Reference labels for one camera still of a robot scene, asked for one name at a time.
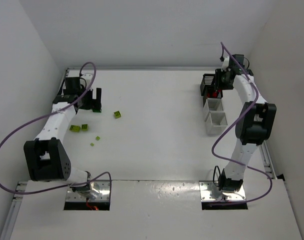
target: white table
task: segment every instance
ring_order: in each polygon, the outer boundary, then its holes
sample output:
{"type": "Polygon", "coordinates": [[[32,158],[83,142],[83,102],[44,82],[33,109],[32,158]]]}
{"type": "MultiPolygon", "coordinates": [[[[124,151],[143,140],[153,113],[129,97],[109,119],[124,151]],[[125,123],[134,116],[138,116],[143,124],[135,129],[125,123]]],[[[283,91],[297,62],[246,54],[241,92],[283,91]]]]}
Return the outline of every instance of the white table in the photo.
{"type": "MultiPolygon", "coordinates": [[[[73,166],[93,176],[110,171],[111,210],[63,211],[66,189],[25,196],[11,240],[300,239],[281,180],[249,210],[201,210],[198,181],[211,180],[214,166],[227,164],[212,156],[216,137],[205,133],[199,89],[204,73],[98,71],[93,87],[102,88],[103,111],[80,110],[71,124],[88,124],[89,130],[67,132],[63,145],[73,166]],[[122,117],[114,119],[115,111],[122,117]]],[[[231,124],[242,104],[236,91],[223,94],[231,124]]],[[[235,142],[231,131],[217,153],[231,156],[235,142]]],[[[249,165],[264,170],[259,150],[249,165]]],[[[244,182],[247,199],[268,189],[266,177],[250,170],[244,182]]],[[[27,191],[53,185],[30,181],[27,191]]]]}

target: wire basket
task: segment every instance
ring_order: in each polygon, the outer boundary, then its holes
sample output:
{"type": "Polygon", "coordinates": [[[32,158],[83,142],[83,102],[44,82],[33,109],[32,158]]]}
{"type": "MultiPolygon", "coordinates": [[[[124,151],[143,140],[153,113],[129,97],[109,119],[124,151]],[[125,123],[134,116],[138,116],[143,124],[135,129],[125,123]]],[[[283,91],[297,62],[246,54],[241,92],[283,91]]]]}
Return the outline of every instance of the wire basket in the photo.
{"type": "Polygon", "coordinates": [[[220,135],[227,127],[226,115],[221,111],[210,112],[205,122],[209,136],[220,135]]]}
{"type": "Polygon", "coordinates": [[[207,120],[210,112],[223,112],[223,102],[220,98],[208,98],[203,107],[204,121],[207,120]]]}
{"type": "Polygon", "coordinates": [[[205,73],[203,75],[201,86],[200,86],[202,96],[205,95],[205,90],[207,87],[212,86],[214,88],[214,82],[215,82],[215,74],[205,73]]]}

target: white wire basket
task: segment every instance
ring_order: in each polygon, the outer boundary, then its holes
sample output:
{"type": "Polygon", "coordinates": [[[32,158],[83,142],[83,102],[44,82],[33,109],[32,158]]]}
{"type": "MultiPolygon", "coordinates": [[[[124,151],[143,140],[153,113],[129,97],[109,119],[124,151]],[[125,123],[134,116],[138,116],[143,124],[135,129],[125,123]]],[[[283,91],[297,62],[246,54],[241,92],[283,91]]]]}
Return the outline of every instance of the white wire basket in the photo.
{"type": "Polygon", "coordinates": [[[209,136],[220,135],[227,127],[226,115],[221,111],[210,112],[205,122],[209,136]]]}
{"type": "Polygon", "coordinates": [[[203,107],[204,121],[207,120],[210,112],[223,112],[223,103],[221,98],[208,98],[203,107]]]}

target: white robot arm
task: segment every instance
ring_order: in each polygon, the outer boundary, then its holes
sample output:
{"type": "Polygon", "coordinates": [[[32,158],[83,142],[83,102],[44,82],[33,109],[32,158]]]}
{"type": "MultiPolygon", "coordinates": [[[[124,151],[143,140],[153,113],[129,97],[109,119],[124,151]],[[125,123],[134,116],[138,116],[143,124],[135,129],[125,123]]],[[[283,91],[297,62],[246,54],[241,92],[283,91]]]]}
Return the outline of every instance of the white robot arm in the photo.
{"type": "MultiPolygon", "coordinates": [[[[64,79],[53,101],[52,112],[58,111],[58,113],[48,118],[42,131],[34,140],[24,144],[26,162],[33,181],[65,181],[68,184],[75,184],[84,183],[90,179],[89,172],[71,166],[71,161],[62,144],[70,122],[79,109],[101,111],[101,88],[96,89],[96,99],[93,99],[93,90],[89,90],[80,102],[60,111],[85,91],[80,80],[81,77],[64,79]]],[[[75,188],[84,190],[86,184],[75,188]]]]}
{"type": "MultiPolygon", "coordinates": [[[[235,54],[233,57],[244,67],[244,55],[235,54]]],[[[221,98],[223,90],[235,88],[243,104],[242,114],[256,97],[256,93],[251,86],[251,83],[255,85],[253,73],[249,69],[246,71],[250,81],[248,81],[236,63],[230,57],[226,57],[223,60],[222,68],[216,69],[215,74],[205,74],[203,76],[201,83],[203,102],[205,103],[207,97],[221,98]]],[[[240,190],[243,184],[244,171],[252,154],[270,136],[275,113],[276,106],[267,103],[259,93],[255,105],[235,126],[237,141],[231,159],[244,165],[230,161],[218,179],[219,190],[224,192],[237,192],[240,190]]]]}

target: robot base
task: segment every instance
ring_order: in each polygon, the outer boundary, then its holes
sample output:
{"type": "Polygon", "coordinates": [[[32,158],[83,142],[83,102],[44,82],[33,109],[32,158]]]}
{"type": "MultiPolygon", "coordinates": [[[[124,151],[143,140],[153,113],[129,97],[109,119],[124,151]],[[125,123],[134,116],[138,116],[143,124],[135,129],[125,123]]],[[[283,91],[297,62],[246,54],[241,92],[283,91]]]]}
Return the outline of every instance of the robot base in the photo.
{"type": "Polygon", "coordinates": [[[218,190],[218,182],[200,181],[202,210],[246,210],[247,204],[244,187],[238,192],[224,192],[218,190]]]}
{"type": "MultiPolygon", "coordinates": [[[[110,182],[95,181],[95,194],[88,199],[88,205],[97,207],[100,211],[109,211],[110,209],[110,182]]],[[[86,206],[86,197],[73,191],[71,187],[67,189],[64,210],[92,210],[86,206]]]]}

